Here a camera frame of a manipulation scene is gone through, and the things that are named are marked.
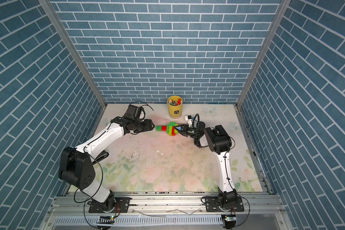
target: toy building block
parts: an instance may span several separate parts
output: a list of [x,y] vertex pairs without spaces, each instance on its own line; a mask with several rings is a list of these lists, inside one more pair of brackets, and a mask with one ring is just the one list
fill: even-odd
[[166,126],[156,126],[156,131],[166,131],[166,133],[169,134],[169,136],[175,136],[175,129],[174,126],[177,126],[178,124],[175,122],[170,122]]

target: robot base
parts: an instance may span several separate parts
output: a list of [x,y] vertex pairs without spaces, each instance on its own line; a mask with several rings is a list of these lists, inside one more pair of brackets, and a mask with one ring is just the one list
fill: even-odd
[[[229,209],[222,209],[219,205],[219,201],[217,199],[217,196],[205,196],[204,198],[205,203],[206,203],[206,212],[230,212]],[[244,211],[244,206],[243,206],[243,201],[241,197],[238,196],[236,202],[232,205],[234,207],[235,212],[243,212]]]
[[116,209],[116,213],[126,213],[128,212],[129,208],[129,197],[118,197],[115,198],[114,194],[110,195],[107,200],[103,203],[97,202],[96,200],[89,201],[89,213],[114,213]]

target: black cable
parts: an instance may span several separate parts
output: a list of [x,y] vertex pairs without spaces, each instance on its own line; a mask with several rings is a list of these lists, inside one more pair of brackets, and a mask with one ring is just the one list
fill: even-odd
[[[197,127],[194,126],[194,121],[197,121]],[[199,141],[199,136],[198,136],[198,133],[199,133],[199,114],[197,113],[193,120],[192,120],[192,127],[196,129],[196,132],[194,134],[194,138],[193,138],[193,143],[194,145],[197,145],[198,141]]]
[[[227,168],[226,168],[226,154],[227,154],[227,152],[226,152],[225,155],[224,155],[226,179],[228,180],[231,189],[234,190],[234,188],[233,188],[233,187],[231,186],[231,184],[230,184],[229,174],[227,173]],[[249,204],[249,201],[248,201],[246,198],[242,197],[242,196],[240,196],[240,197],[243,198],[243,199],[245,199],[245,200],[248,202],[248,207],[249,207],[249,209],[248,209],[248,215],[246,216],[245,220],[244,220],[241,224],[236,225],[236,226],[234,226],[234,227],[239,227],[240,225],[242,225],[243,223],[245,223],[246,220],[248,219],[249,213],[251,212],[251,206],[250,206],[250,204]]]
[[152,109],[152,111],[154,111],[153,108],[152,108],[149,104],[143,104],[143,105],[141,105],[141,107],[142,107],[142,106],[145,106],[145,105],[147,105],[149,108]]
[[100,230],[98,227],[94,227],[94,226],[92,226],[92,225],[88,222],[88,220],[87,220],[87,218],[86,218],[86,210],[85,210],[85,207],[86,207],[86,203],[83,204],[83,216],[84,216],[84,219],[86,220],[87,224],[88,224],[89,226],[91,226],[92,228],[96,228],[96,229]]
[[227,154],[227,152],[226,152],[225,155],[224,155],[226,179],[229,181],[229,185],[230,185],[231,189],[234,191],[234,188],[233,188],[233,187],[231,186],[231,184],[230,184],[229,174],[227,173],[227,168],[226,168],[226,154]]
[[99,139],[104,133],[106,132],[106,130],[103,132],[103,133],[101,133],[101,135],[99,135],[96,139],[94,139],[93,141],[91,141],[91,142],[89,142],[88,144],[86,144],[85,146],[84,146],[84,148],[83,148],[83,152],[85,153],[86,151],[85,151],[85,149],[86,149],[86,146],[87,145],[90,145],[92,142],[94,142],[95,140],[97,140],[97,139]]
[[91,226],[91,227],[93,227],[93,228],[97,228],[97,227],[92,226],[92,225],[88,222],[88,220],[87,220],[87,218],[86,218],[86,211],[85,211],[86,202],[89,201],[90,199],[92,199],[92,198],[97,194],[97,192],[98,192],[98,191],[100,190],[100,188],[101,188],[102,181],[103,181],[103,170],[102,170],[101,164],[100,164],[96,159],[94,159],[93,157],[92,157],[92,159],[93,159],[94,161],[96,161],[97,164],[98,164],[98,165],[100,166],[100,168],[101,168],[101,182],[100,182],[100,186],[99,186],[99,188],[97,189],[97,191],[93,194],[93,196],[87,198],[85,201],[82,201],[82,202],[78,202],[78,201],[75,200],[75,194],[76,194],[76,192],[77,192],[78,190],[80,190],[80,189],[77,189],[77,190],[75,191],[75,193],[74,193],[73,199],[74,199],[74,202],[76,202],[76,203],[78,203],[78,204],[84,203],[84,204],[83,204],[83,216],[84,216],[84,219],[86,220],[86,222],[87,222],[87,224],[88,224],[89,226]]
[[242,197],[242,196],[240,196],[241,198],[243,198],[243,199],[245,199],[246,201],[247,201],[247,203],[248,203],[248,215],[246,216],[246,218],[245,218],[245,220],[241,223],[241,224],[239,224],[239,225],[236,225],[235,227],[239,227],[240,225],[242,225],[243,223],[245,223],[246,222],[246,220],[248,219],[248,216],[249,216],[249,213],[251,212],[251,205],[249,204],[249,201],[245,198],[245,197]]
[[230,151],[230,150],[232,150],[232,149],[235,147],[235,144],[236,144],[236,143],[235,143],[234,138],[232,138],[231,136],[229,136],[229,137],[230,137],[230,138],[231,138],[231,139],[234,141],[234,146],[233,146],[233,147],[231,147],[231,148],[229,149],[229,151]]
[[135,102],[142,102],[142,103],[144,103],[144,105],[147,105],[149,108],[151,108],[152,111],[154,111],[153,108],[152,108],[149,104],[147,104],[147,102],[143,102],[143,101],[141,101],[141,100],[136,100]]

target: brick pattern wall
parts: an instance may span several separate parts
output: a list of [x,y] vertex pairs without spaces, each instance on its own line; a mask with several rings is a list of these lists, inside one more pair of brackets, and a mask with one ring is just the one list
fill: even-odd
[[294,229],[345,229],[345,1],[291,1],[242,110]]
[[0,230],[38,229],[100,111],[38,1],[0,1]]
[[51,1],[108,103],[235,103],[280,0]]

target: green leaf print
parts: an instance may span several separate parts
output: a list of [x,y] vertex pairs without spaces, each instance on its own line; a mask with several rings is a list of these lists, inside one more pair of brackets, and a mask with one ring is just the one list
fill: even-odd
[[116,165],[114,165],[114,167],[112,169],[109,170],[109,173],[114,172],[114,170],[116,169]]
[[142,188],[143,190],[152,189],[152,183],[147,184],[145,187]]
[[185,168],[181,168],[181,169],[179,170],[179,175],[182,176],[183,173],[184,173],[184,171],[185,171]]
[[247,164],[248,168],[253,169],[252,165],[249,162],[247,162],[246,164]]
[[208,187],[208,178],[205,178],[205,179],[203,180],[203,186],[204,186],[204,187]]
[[128,172],[130,171],[130,168],[128,167],[127,164],[123,164],[123,166],[124,166],[124,168],[125,168],[126,170],[128,170]]
[[244,189],[245,189],[245,191],[249,191],[249,186],[248,186],[247,182],[244,182]]

